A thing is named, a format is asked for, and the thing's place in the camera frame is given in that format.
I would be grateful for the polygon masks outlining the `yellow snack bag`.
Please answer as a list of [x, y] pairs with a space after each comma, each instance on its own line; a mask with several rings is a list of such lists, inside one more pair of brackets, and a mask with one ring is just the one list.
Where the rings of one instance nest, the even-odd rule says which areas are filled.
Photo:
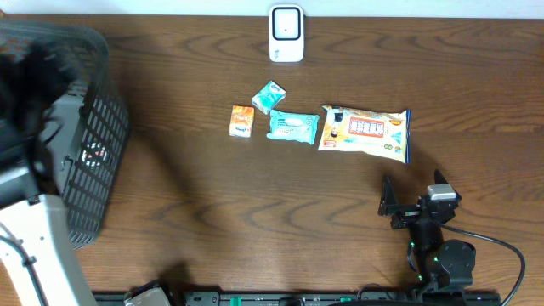
[[408, 164], [411, 110], [381, 113], [323, 105], [326, 119], [318, 150], [364, 152]]

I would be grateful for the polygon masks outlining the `green wet wipes pack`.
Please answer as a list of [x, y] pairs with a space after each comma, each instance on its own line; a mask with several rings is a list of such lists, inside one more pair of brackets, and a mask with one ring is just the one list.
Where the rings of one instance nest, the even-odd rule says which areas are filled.
[[311, 114], [289, 113], [272, 110], [268, 139], [297, 141], [313, 145], [320, 117]]

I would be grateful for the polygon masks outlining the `green tissue pack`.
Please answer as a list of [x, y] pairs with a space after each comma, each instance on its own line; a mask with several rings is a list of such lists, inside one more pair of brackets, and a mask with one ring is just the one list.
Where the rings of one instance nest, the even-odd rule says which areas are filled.
[[270, 81], [252, 97], [252, 104], [268, 115], [285, 97], [286, 90], [274, 81]]

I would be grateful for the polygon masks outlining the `orange tissue pack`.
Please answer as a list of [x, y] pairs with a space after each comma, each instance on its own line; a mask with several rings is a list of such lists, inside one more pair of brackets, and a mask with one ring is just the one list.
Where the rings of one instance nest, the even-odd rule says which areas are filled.
[[234, 105], [229, 123], [229, 135], [241, 138], [252, 136], [255, 110], [251, 106]]

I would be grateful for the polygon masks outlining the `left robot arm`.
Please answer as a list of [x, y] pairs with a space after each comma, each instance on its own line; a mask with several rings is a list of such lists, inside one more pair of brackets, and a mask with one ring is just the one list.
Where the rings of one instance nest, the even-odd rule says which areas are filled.
[[52, 42], [1, 58], [1, 261], [23, 305], [95, 305], [41, 133], [74, 81]]

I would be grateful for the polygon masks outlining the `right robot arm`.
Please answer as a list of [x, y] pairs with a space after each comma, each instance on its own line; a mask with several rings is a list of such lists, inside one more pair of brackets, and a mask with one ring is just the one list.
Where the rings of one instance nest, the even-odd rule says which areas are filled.
[[467, 305], [465, 288], [473, 284], [475, 247], [465, 241], [446, 240], [443, 226], [455, 217], [462, 197], [440, 171], [434, 172], [434, 183], [417, 203], [399, 203], [389, 177], [382, 181], [380, 216], [391, 218], [393, 230], [407, 229], [410, 242], [407, 258], [421, 284], [406, 293], [413, 302], [427, 305]]

